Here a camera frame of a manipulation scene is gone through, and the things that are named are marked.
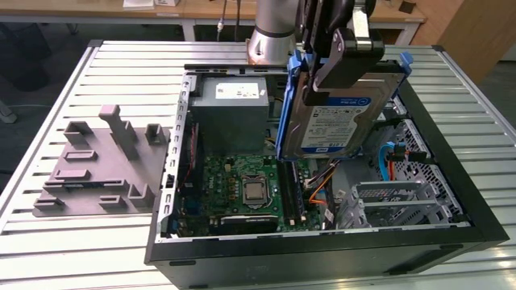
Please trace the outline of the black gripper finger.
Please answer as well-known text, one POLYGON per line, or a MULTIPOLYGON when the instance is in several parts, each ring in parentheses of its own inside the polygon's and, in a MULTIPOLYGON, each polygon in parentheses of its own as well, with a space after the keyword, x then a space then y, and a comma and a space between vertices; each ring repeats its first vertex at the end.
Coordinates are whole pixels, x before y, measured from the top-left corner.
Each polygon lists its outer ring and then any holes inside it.
POLYGON ((315 52, 315 39, 320 16, 319 8, 322 4, 323 1, 316 0, 300 1, 299 3, 299 32, 302 34, 303 50, 311 55, 308 59, 310 65, 319 65, 320 63, 320 56, 315 52))
POLYGON ((360 51, 354 31, 336 28, 330 45, 330 57, 310 74, 303 87, 303 102, 308 106, 324 105, 330 93, 348 89, 384 56, 384 42, 378 29, 370 30, 371 49, 360 51))

